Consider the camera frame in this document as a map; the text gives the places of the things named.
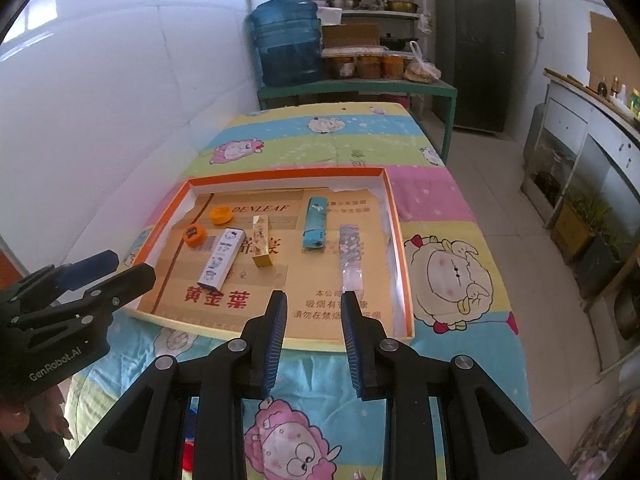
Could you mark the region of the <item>person's left hand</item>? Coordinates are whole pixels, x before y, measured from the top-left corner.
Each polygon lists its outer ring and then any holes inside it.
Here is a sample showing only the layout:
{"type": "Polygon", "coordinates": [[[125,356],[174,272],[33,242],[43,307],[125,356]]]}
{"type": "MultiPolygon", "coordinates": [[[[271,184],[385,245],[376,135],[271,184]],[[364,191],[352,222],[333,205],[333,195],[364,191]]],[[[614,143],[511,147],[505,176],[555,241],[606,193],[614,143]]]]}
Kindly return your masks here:
{"type": "MultiPolygon", "coordinates": [[[[70,423],[64,417],[62,391],[55,386],[43,393],[44,419],[49,428],[65,440],[73,440],[70,423]]],[[[30,422],[30,409],[26,404],[1,404],[0,430],[3,437],[13,437],[26,430],[30,422]]]]}

